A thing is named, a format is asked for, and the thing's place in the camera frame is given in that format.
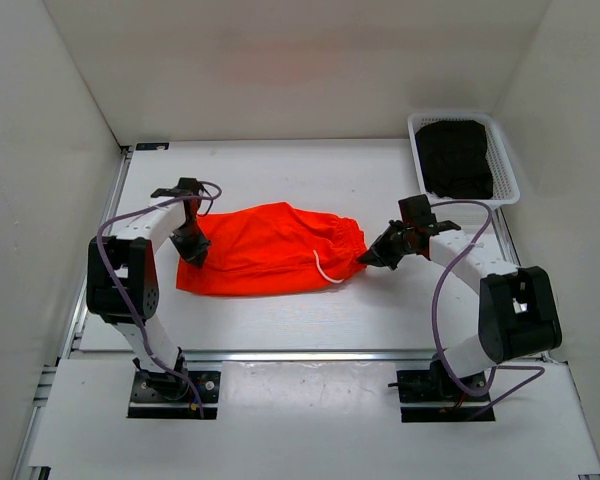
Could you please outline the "orange shorts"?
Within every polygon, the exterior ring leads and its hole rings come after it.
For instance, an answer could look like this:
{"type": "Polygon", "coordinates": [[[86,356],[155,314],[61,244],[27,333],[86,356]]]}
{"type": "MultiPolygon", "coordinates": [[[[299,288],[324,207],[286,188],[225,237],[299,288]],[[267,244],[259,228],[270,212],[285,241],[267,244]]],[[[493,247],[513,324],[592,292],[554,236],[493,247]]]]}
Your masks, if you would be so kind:
{"type": "Polygon", "coordinates": [[[286,202],[209,214],[198,223],[211,241],[198,268],[181,260],[176,288],[205,296],[267,296],[339,285],[363,271],[356,220],[286,202]]]}

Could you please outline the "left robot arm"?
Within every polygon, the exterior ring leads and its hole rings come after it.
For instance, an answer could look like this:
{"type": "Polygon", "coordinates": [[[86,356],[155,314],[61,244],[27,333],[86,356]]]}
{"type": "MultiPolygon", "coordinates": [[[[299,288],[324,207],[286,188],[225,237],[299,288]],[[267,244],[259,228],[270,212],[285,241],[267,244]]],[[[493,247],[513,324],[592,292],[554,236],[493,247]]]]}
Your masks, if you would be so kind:
{"type": "Polygon", "coordinates": [[[155,190],[146,207],[105,221],[89,243],[88,310],[126,339],[136,368],[154,376],[155,388],[168,400],[186,395],[190,377],[182,350],[158,318],[155,255],[170,243],[181,260],[200,269],[211,242],[199,225],[199,209],[221,195],[212,182],[182,177],[174,187],[155,190]]]}

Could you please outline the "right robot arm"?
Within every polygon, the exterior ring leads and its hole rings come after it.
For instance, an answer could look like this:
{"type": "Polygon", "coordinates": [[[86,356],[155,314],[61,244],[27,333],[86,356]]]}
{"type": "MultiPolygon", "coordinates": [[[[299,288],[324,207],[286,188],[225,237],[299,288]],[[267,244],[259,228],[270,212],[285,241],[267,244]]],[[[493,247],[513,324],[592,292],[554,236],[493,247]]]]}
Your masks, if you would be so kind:
{"type": "Polygon", "coordinates": [[[394,270],[408,255],[419,255],[442,267],[431,302],[431,328],[436,353],[429,368],[429,387],[440,399],[461,391],[487,392],[471,379],[510,360],[558,348],[562,328],[548,273],[539,266],[521,267],[480,244],[481,233],[467,234],[451,220],[439,220],[424,195],[399,201],[401,217],[360,255],[358,263],[394,270]],[[439,301],[446,279],[455,276],[479,299],[475,335],[443,346],[439,301]]]}

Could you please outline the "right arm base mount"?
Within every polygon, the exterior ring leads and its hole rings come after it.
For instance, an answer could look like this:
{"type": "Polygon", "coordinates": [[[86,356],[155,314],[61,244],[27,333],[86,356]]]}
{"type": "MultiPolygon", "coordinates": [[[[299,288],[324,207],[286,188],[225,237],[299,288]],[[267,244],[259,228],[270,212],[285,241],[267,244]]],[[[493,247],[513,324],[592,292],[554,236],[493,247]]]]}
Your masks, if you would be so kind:
{"type": "Polygon", "coordinates": [[[397,370],[387,387],[398,393],[402,423],[496,420],[490,394],[469,396],[451,380],[437,354],[423,366],[397,370]]]}

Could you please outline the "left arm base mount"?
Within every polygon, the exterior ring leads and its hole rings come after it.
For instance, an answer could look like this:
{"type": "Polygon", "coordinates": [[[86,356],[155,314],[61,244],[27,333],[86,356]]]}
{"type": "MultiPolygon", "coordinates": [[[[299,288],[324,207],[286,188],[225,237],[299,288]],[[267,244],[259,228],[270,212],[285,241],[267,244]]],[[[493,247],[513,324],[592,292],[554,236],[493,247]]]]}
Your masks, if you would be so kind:
{"type": "Polygon", "coordinates": [[[191,386],[177,376],[150,372],[133,360],[134,380],[129,395],[127,417],[130,419],[216,420],[221,387],[221,372],[189,370],[184,358],[176,368],[186,373],[191,386]]]}

